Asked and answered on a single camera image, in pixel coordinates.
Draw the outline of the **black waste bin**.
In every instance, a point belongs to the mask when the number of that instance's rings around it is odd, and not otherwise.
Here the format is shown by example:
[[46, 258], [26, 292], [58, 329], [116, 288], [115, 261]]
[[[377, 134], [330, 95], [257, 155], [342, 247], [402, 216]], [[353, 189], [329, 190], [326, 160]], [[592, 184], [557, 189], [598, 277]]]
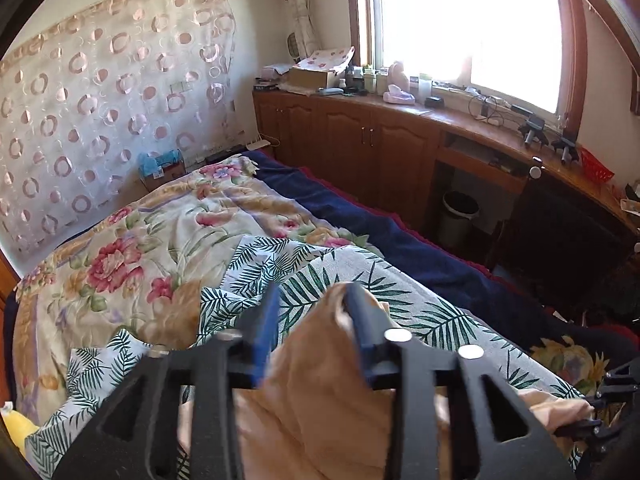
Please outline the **black waste bin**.
[[442, 246], [454, 249], [463, 242], [473, 221], [480, 215], [480, 205], [472, 196], [450, 190], [442, 196], [442, 206], [438, 239]]

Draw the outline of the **window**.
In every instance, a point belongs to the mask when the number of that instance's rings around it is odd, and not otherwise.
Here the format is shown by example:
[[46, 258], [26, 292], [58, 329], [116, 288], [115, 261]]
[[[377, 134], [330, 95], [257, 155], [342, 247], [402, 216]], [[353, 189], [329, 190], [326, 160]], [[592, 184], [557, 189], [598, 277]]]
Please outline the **window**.
[[348, 0], [356, 63], [473, 87], [575, 131], [586, 100], [582, 0]]

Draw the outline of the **beige printed t-shirt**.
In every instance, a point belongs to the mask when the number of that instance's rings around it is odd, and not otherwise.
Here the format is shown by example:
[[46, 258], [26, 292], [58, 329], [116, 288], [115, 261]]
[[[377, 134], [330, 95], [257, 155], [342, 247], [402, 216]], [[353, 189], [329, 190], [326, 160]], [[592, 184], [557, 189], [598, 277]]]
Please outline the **beige printed t-shirt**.
[[244, 474], [249, 479], [379, 479], [392, 390], [361, 375], [346, 286], [331, 286], [280, 346], [256, 390], [238, 390]]

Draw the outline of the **pink figurine on desk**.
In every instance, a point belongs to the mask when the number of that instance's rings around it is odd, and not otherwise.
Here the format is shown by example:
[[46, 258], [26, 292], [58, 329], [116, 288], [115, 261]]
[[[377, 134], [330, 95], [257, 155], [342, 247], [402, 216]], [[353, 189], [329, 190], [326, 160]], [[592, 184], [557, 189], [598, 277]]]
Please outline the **pink figurine on desk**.
[[393, 63], [387, 71], [387, 89], [383, 101], [388, 104], [414, 105], [416, 98], [410, 92], [410, 79], [405, 74], [404, 64]]

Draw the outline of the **yellow Pikachu plush toy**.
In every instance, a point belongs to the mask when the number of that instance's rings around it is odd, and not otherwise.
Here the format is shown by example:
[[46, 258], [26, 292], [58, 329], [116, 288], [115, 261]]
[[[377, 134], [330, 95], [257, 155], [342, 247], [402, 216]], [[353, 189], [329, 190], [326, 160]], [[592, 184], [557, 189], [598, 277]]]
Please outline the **yellow Pikachu plush toy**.
[[20, 450], [22, 456], [25, 457], [26, 439], [34, 434], [39, 429], [39, 426], [17, 411], [11, 401], [4, 402], [1, 408], [1, 416], [12, 442]]

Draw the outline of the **floral quilt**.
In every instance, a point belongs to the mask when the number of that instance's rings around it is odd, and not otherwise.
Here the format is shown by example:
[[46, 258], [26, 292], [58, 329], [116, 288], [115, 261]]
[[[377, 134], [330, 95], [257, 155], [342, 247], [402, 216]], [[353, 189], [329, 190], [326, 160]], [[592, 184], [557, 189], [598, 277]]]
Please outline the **floral quilt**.
[[15, 291], [12, 363], [18, 410], [41, 424], [66, 400], [70, 352], [118, 330], [183, 349], [200, 293], [224, 278], [241, 238], [368, 247], [367, 235], [312, 214], [260, 180], [253, 152], [194, 170], [56, 248]]

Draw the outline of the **navy blue blanket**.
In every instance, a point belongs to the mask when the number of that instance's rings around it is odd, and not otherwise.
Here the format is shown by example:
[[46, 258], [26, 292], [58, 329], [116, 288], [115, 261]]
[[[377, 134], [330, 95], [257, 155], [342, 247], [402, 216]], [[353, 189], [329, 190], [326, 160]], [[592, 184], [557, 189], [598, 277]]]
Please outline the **navy blue blanket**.
[[639, 345], [628, 336], [560, 321], [537, 301], [478, 264], [450, 255], [409, 230], [393, 214], [360, 206], [308, 171], [282, 165], [260, 151], [246, 151], [244, 155], [256, 162], [258, 179], [278, 194], [292, 198], [336, 228], [367, 235], [397, 269], [456, 307], [470, 311], [521, 349], [528, 351], [545, 339], [560, 342], [569, 336], [590, 353], [602, 354], [612, 367], [639, 355]]

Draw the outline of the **blue toy on box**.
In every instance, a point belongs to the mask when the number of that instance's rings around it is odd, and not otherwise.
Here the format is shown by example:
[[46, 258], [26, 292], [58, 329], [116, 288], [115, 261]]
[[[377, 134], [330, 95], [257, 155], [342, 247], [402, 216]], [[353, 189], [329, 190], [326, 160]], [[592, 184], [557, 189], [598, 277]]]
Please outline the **blue toy on box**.
[[138, 156], [137, 164], [141, 180], [159, 179], [169, 170], [184, 171], [184, 160], [179, 150], [170, 150], [159, 155], [142, 153]]

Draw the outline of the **cardboard box on desk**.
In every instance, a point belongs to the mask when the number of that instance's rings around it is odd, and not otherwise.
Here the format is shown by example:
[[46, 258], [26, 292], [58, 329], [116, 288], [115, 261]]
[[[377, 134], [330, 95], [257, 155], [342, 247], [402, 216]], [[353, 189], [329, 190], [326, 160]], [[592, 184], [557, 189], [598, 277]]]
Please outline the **cardboard box on desk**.
[[317, 91], [318, 89], [334, 88], [340, 83], [340, 73], [334, 70], [306, 70], [293, 66], [288, 71], [288, 84], [294, 87]]

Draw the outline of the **long wooden cabinet desk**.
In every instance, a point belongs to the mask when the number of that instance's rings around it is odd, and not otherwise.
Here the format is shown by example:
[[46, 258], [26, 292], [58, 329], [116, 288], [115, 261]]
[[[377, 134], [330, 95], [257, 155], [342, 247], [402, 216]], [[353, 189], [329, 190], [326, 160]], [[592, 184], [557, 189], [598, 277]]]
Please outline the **long wooden cabinet desk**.
[[550, 148], [528, 150], [514, 133], [455, 110], [280, 90], [256, 91], [253, 102], [258, 131], [279, 162], [309, 169], [416, 231], [434, 231], [436, 202], [456, 170], [521, 195], [532, 189], [529, 173], [538, 168], [540, 182], [570, 211], [560, 220], [542, 214], [534, 234], [549, 228], [555, 243], [571, 250], [590, 242], [607, 266], [636, 249], [639, 232], [605, 185], [590, 182], [582, 168], [562, 166]]

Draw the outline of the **circle pattern sheer curtain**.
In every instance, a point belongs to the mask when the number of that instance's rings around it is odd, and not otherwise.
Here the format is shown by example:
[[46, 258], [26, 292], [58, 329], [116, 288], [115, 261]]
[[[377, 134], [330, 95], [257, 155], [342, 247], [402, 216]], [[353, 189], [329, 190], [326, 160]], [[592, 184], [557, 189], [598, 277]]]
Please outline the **circle pattern sheer curtain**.
[[144, 156], [242, 140], [228, 0], [103, 0], [1, 63], [1, 248], [27, 273], [136, 190]]

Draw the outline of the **palm leaf print sheet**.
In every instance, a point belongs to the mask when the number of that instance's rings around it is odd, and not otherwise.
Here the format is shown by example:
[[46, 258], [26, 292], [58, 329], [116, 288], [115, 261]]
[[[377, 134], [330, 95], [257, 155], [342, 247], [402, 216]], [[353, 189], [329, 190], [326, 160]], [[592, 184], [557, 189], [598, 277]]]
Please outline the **palm leaf print sheet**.
[[[205, 287], [196, 340], [231, 327], [258, 305], [269, 281], [280, 285], [276, 341], [282, 342], [334, 283], [352, 280], [390, 307], [390, 316], [426, 344], [457, 350], [478, 344], [508, 383], [544, 401], [577, 399], [579, 392], [495, 333], [478, 318], [401, 273], [383, 258], [354, 246], [323, 248], [283, 238], [245, 235], [220, 287]], [[26, 458], [50, 479], [63, 454], [107, 395], [151, 349], [149, 339], [116, 330], [102, 347], [77, 347], [66, 372], [67, 399], [26, 439]]]

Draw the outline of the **red plastic basket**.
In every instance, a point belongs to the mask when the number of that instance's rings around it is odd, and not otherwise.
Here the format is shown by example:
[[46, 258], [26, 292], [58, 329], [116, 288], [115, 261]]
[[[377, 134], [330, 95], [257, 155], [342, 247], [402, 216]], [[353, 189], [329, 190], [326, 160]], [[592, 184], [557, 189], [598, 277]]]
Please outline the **red plastic basket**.
[[610, 182], [615, 176], [612, 170], [604, 166], [596, 156], [583, 146], [578, 146], [580, 161], [582, 162], [582, 170], [586, 178], [595, 184], [605, 184]]

